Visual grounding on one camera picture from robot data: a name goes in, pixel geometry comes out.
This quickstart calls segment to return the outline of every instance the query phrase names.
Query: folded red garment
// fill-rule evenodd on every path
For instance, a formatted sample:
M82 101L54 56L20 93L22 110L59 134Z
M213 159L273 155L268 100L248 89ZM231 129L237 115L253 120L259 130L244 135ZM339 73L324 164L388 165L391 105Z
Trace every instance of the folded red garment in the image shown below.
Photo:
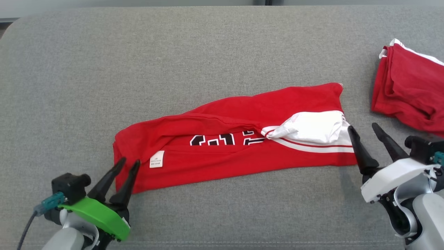
M116 188L136 159L142 164L135 193L292 167L354 165L341 92L338 83L288 87L131 125L113 144L115 162L127 158Z
M372 111L444 137L444 63L394 39L380 54Z

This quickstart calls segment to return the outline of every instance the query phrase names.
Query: cable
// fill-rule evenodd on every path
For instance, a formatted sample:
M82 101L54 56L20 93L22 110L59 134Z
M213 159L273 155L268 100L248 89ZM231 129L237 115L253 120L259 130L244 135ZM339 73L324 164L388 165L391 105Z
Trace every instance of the cable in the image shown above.
M23 231L22 237L20 238L19 245L17 246L17 250L20 250L23 245L23 241L25 240L26 233L28 232L29 226L31 225L34 218L37 216L37 211L34 211L31 215L31 218L29 218L28 223L26 224L25 230Z

